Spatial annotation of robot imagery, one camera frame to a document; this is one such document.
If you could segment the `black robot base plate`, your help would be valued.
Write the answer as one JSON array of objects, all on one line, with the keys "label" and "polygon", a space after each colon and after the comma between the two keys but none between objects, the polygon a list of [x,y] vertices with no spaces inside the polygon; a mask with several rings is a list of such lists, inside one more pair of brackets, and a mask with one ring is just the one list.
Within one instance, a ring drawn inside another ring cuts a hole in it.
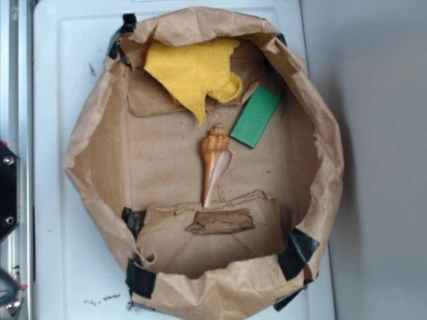
[{"label": "black robot base plate", "polygon": [[20,223],[20,158],[1,141],[1,242]]}]

